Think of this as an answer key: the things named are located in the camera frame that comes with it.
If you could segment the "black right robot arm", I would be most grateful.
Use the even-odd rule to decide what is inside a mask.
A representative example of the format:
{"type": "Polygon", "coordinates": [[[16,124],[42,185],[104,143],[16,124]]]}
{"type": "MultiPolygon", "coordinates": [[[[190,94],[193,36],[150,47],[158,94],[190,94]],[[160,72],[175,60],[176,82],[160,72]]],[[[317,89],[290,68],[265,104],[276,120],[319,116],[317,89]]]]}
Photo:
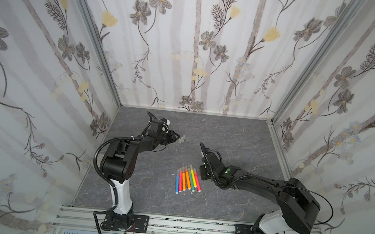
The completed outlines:
{"type": "Polygon", "coordinates": [[[241,190],[264,197],[279,206],[279,210],[258,217],[254,234],[278,234],[294,231],[310,234],[320,212],[320,204],[296,178],[268,179],[249,173],[240,167],[225,166],[221,156],[200,143],[203,165],[201,179],[212,180],[222,190],[241,190]]]}

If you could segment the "translucent pen cap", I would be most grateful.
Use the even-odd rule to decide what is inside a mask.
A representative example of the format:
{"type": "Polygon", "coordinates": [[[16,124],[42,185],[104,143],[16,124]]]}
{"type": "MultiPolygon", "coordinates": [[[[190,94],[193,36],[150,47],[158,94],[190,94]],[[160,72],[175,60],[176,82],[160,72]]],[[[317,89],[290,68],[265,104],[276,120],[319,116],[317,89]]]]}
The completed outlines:
{"type": "Polygon", "coordinates": [[[184,143],[185,142],[185,136],[182,136],[178,139],[178,143],[181,144],[181,143],[184,143]]]}

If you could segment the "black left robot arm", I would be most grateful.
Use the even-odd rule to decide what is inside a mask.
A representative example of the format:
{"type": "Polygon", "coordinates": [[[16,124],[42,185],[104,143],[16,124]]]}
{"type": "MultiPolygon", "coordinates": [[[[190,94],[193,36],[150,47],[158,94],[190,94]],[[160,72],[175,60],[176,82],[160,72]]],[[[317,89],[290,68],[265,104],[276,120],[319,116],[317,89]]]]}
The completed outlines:
{"type": "Polygon", "coordinates": [[[111,187],[112,211],[126,216],[132,208],[129,180],[132,177],[138,155],[142,152],[157,152],[179,140],[181,136],[169,128],[167,120],[151,120],[143,132],[136,137],[114,137],[106,140],[94,153],[94,169],[111,187]]]}

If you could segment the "yellow marker pen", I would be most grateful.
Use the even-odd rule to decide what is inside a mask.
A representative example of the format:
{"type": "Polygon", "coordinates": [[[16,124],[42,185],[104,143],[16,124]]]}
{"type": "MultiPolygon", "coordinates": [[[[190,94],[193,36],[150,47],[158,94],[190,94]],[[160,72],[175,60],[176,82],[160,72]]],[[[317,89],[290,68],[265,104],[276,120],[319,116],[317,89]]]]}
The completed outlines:
{"type": "Polygon", "coordinates": [[[197,191],[197,180],[196,180],[196,176],[195,176],[195,172],[194,172],[194,168],[192,165],[189,166],[190,167],[190,173],[191,173],[191,182],[192,182],[192,187],[193,187],[193,191],[197,191]]]}

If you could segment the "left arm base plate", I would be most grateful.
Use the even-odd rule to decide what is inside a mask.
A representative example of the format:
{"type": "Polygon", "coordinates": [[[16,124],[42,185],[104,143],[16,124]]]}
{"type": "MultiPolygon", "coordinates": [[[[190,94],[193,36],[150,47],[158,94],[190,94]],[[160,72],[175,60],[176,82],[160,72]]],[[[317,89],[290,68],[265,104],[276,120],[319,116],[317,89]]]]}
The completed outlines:
{"type": "Polygon", "coordinates": [[[106,214],[104,221],[100,224],[100,228],[105,231],[128,231],[134,233],[147,232],[149,225],[149,216],[144,215],[121,215],[115,212],[106,214]]]}

